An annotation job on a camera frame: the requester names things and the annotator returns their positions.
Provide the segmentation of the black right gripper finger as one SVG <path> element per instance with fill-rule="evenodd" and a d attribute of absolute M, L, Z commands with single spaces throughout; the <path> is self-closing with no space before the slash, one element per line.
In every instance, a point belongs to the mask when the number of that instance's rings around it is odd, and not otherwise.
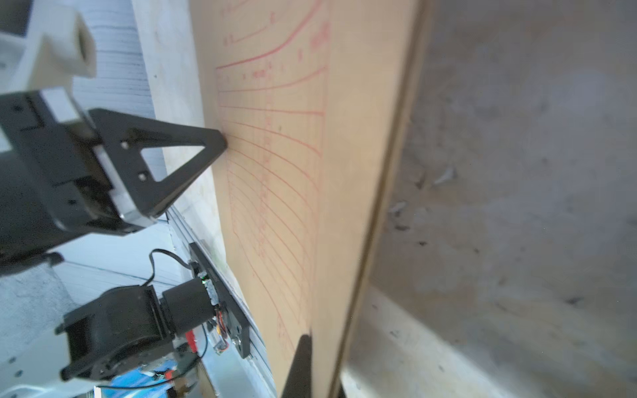
<path fill-rule="evenodd" d="M 312 337 L 300 337 L 281 398 L 310 398 L 312 396 Z"/>

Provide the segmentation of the brown kraft file bag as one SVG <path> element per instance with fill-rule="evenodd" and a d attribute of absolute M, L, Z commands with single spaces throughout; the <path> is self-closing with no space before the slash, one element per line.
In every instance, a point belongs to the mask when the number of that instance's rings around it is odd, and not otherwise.
<path fill-rule="evenodd" d="M 331 397 L 421 69 L 428 1 L 193 1 L 227 263 L 275 387 Z"/>

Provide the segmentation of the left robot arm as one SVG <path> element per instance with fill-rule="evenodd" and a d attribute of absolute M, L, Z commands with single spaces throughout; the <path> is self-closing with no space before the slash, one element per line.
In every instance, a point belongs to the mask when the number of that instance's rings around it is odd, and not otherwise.
<path fill-rule="evenodd" d="M 107 109 L 82 112 L 61 88 L 4 94 L 1 273 L 56 265 L 56 248 L 89 234 L 129 235 L 156 220 L 227 149 L 223 134 Z M 172 351 L 214 315 L 187 282 L 159 298 L 150 281 L 113 288 L 57 328 L 63 381 L 109 381 Z"/>

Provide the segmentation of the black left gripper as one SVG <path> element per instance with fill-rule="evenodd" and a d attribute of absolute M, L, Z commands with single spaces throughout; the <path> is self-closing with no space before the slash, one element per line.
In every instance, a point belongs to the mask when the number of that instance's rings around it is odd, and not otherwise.
<path fill-rule="evenodd" d="M 221 132 L 109 109 L 56 119 L 41 91 L 1 96 L 1 257 L 154 225 L 227 149 Z"/>

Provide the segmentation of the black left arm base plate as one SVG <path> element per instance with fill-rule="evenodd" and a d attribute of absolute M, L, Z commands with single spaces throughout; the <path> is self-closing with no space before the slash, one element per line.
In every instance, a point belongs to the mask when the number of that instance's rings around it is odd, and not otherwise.
<path fill-rule="evenodd" d="M 225 340 L 230 340 L 235 346 L 241 359 L 250 357 L 250 321 L 232 290 L 217 272 L 214 264 L 209 260 L 203 249 L 197 243 L 190 243 L 191 259 L 207 276 L 213 294 L 212 303 L 217 305 L 217 312 L 221 315 L 217 318 L 217 325 L 224 331 Z"/>

